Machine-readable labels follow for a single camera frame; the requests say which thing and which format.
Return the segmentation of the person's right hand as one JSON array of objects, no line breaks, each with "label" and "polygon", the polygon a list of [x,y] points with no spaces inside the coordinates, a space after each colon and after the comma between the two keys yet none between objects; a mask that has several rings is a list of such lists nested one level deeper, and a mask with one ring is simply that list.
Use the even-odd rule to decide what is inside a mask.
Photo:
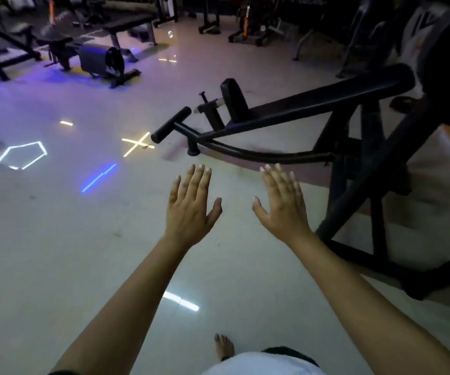
[{"label": "person's right hand", "polygon": [[269,210],[266,211],[270,214],[270,226],[265,228],[274,237],[293,248],[313,239],[315,234],[309,227],[305,202],[304,207],[297,207],[292,183],[293,180],[297,181],[295,174],[283,169],[285,180],[288,181],[288,200],[282,200],[276,183],[270,175],[271,166],[266,164],[260,168],[268,196]]}]

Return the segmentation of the person's left hand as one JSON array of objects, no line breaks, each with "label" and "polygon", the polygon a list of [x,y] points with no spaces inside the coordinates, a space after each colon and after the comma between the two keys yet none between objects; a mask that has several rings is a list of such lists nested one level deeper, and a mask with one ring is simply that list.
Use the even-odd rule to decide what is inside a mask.
[{"label": "person's left hand", "polygon": [[178,200],[167,205],[166,227],[161,239],[165,246],[187,252],[191,247],[201,242],[213,227],[206,227],[208,210],[209,186],[212,169],[205,167],[205,196],[203,201],[188,201],[188,171],[181,176]]}]

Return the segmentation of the person's right forearm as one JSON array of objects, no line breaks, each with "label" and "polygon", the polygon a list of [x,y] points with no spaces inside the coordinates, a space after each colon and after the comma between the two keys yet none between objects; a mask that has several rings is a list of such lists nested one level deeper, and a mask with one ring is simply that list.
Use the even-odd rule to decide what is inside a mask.
[{"label": "person's right forearm", "polygon": [[291,235],[288,246],[375,375],[450,375],[450,351],[311,231]]}]

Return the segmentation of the person's left forearm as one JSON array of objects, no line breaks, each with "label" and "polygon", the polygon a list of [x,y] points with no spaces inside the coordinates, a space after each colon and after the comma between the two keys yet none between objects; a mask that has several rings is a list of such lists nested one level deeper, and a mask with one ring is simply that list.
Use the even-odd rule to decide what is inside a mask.
[{"label": "person's left forearm", "polygon": [[164,235],[49,375],[129,375],[163,294],[191,246]]}]

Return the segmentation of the black gym lever machine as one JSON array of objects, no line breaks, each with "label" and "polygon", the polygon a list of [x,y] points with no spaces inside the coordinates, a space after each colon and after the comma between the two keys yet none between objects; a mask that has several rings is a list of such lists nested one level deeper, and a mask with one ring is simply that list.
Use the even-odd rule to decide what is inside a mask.
[{"label": "black gym lever machine", "polygon": [[[423,72],[420,83],[423,97],[388,138],[384,138],[379,102],[415,85],[414,73],[405,64],[383,67],[253,108],[248,107],[237,82],[226,79],[220,86],[222,98],[208,101],[202,92],[203,104],[194,110],[182,108],[152,134],[151,140],[159,144],[177,131],[187,139],[190,156],[200,154],[200,145],[255,163],[332,163],[328,211],[316,234],[342,259],[397,280],[408,296],[420,301],[450,286],[450,260],[424,271],[391,261],[382,203],[389,191],[410,193],[405,164],[450,111],[450,74]],[[331,115],[311,151],[248,151],[216,140],[329,112]],[[367,200],[371,207],[372,253],[333,240]]]}]

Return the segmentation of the person's bare foot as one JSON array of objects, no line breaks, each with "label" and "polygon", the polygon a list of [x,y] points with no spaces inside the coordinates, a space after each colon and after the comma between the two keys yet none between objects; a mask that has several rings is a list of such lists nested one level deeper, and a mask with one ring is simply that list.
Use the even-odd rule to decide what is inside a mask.
[{"label": "person's bare foot", "polygon": [[234,357],[235,348],[230,338],[224,334],[215,334],[214,336],[216,354],[219,362]]}]

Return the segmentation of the person's dark trousers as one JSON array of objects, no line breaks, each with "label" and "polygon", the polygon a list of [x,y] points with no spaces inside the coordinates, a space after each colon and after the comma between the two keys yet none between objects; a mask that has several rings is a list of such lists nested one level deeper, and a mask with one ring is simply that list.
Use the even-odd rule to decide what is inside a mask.
[{"label": "person's dark trousers", "polygon": [[315,360],[313,360],[312,358],[308,357],[307,355],[300,353],[290,347],[286,347],[286,346],[280,346],[280,347],[268,347],[264,350],[262,350],[263,353],[269,353],[269,354],[278,354],[278,355],[286,355],[289,357],[293,357],[293,358],[297,358],[297,359],[301,359],[304,361],[307,361],[317,367],[319,367],[319,365],[317,364],[317,362]]}]

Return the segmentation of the black padded gym machine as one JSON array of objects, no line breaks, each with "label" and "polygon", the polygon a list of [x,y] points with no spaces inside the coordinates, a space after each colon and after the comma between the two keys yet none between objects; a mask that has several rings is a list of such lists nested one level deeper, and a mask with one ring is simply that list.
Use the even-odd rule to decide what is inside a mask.
[{"label": "black padded gym machine", "polygon": [[79,58],[80,68],[92,78],[110,81],[110,89],[117,88],[141,76],[141,71],[127,71],[121,49],[93,43],[79,43],[73,37],[51,30],[46,37],[36,41],[47,46],[48,57],[53,64],[59,64],[65,72],[71,71],[70,59]]}]

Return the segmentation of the person's white shirt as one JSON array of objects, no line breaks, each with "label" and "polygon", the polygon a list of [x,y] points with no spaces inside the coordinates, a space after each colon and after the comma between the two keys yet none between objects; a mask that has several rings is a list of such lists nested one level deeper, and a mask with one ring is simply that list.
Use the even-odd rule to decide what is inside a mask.
[{"label": "person's white shirt", "polygon": [[241,353],[210,367],[201,375],[326,375],[309,361],[281,354]]}]

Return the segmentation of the black orange gym machine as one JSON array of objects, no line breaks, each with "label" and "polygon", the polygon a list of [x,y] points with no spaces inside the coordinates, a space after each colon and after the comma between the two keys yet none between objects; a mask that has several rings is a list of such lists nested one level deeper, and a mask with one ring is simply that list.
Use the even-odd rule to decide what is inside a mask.
[{"label": "black orange gym machine", "polygon": [[280,4],[281,0],[241,0],[236,18],[238,31],[228,36],[228,42],[263,47],[275,36],[284,38]]}]

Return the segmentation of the black flat weight bench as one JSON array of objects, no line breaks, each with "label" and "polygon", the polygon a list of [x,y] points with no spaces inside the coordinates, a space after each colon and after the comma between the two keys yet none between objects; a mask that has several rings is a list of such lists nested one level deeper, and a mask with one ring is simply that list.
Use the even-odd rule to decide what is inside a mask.
[{"label": "black flat weight bench", "polygon": [[117,34],[126,32],[129,37],[135,38],[141,43],[156,46],[157,42],[152,24],[155,20],[156,17],[152,13],[139,13],[103,24],[102,30],[108,33],[113,46],[121,52],[122,56],[128,62],[135,63],[138,62],[138,59],[130,49],[120,46]]}]

